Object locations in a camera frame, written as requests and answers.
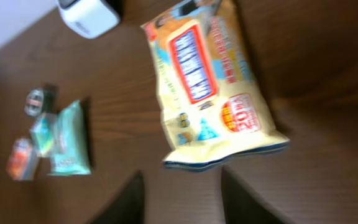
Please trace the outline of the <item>teal wet wipes pack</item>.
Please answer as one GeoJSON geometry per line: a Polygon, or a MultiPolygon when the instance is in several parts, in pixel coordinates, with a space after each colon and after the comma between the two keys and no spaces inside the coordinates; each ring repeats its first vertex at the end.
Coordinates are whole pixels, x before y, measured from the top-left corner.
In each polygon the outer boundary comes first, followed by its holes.
{"type": "Polygon", "coordinates": [[[85,119],[79,100],[57,115],[53,133],[55,149],[50,156],[50,175],[90,175],[85,119]]]}

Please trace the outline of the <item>dark green round-logo packet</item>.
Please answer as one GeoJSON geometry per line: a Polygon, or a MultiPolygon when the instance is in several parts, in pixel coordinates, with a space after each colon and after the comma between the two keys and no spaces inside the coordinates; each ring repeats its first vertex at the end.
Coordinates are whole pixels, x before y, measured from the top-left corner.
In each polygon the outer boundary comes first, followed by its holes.
{"type": "Polygon", "coordinates": [[[24,111],[31,117],[53,110],[55,93],[48,88],[36,88],[29,92],[25,99],[24,111]]]}

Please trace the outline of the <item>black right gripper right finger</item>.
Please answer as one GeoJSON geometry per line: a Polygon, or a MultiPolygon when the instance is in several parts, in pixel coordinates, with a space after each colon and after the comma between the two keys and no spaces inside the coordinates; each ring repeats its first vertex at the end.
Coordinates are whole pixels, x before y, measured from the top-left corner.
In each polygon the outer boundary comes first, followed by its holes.
{"type": "Polygon", "coordinates": [[[221,170],[221,196],[227,224],[285,224],[226,168],[221,170]]]}

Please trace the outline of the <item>orange tissue pack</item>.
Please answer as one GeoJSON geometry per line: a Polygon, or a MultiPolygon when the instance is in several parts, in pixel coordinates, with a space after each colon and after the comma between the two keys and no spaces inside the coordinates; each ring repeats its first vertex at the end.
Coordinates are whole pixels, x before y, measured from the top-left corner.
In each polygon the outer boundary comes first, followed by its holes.
{"type": "Polygon", "coordinates": [[[37,151],[27,138],[17,139],[7,161],[7,173],[13,180],[33,180],[39,163],[37,151]]]}

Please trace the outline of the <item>small teal tissue pack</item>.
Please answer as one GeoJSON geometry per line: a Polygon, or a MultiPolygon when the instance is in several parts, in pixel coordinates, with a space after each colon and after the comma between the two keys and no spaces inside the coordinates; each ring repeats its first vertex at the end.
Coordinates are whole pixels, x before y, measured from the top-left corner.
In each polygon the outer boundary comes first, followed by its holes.
{"type": "Polygon", "coordinates": [[[30,129],[30,135],[39,157],[50,157],[52,155],[55,147],[53,126],[56,117],[55,114],[42,113],[36,117],[35,122],[30,129]]]}

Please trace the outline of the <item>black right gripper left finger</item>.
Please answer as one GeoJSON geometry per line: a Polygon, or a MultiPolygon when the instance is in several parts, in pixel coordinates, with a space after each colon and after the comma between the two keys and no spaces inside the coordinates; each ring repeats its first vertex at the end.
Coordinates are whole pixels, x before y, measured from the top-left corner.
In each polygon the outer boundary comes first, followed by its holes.
{"type": "Polygon", "coordinates": [[[144,224],[145,183],[141,171],[137,171],[125,187],[89,223],[91,224],[144,224]]]}

